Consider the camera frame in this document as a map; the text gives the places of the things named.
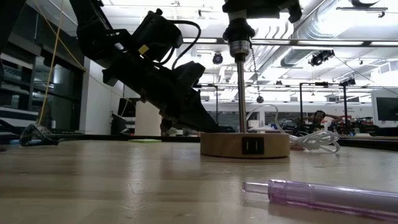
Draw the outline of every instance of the green object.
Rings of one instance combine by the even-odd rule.
[[[156,140],[156,139],[133,139],[133,140],[129,140],[129,142],[134,142],[134,143],[157,143],[157,142],[162,142],[162,140]]]

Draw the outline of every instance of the wooden table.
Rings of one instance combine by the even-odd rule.
[[[0,223],[379,223],[269,204],[244,181],[398,191],[398,154],[342,148],[273,160],[199,155],[199,144],[75,141],[0,153]]]

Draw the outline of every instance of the round wooden base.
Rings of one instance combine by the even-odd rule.
[[[201,133],[200,153],[207,156],[270,159],[290,154],[288,134]]]

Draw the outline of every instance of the white cable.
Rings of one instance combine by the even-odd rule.
[[[250,116],[255,112],[257,109],[263,107],[263,106],[273,106],[276,109],[276,115],[275,115],[275,124],[278,127],[278,130],[282,134],[286,134],[285,131],[281,128],[279,125],[278,121],[278,108],[275,105],[261,105],[252,110],[247,116],[246,116],[246,121],[249,120]],[[312,134],[308,134],[306,136],[302,137],[296,137],[293,135],[290,136],[290,145],[298,145],[303,147],[306,150],[313,151],[316,149],[323,149],[327,152],[332,152],[336,153],[340,150],[340,145],[337,143],[337,140],[339,140],[340,136],[337,133],[333,133],[331,131],[319,131],[315,132]],[[335,150],[329,149],[325,147],[326,145],[333,144],[335,146]]]

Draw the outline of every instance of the syringe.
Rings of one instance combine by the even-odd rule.
[[[398,194],[287,180],[243,183],[248,193],[267,194],[272,203],[398,221]]]

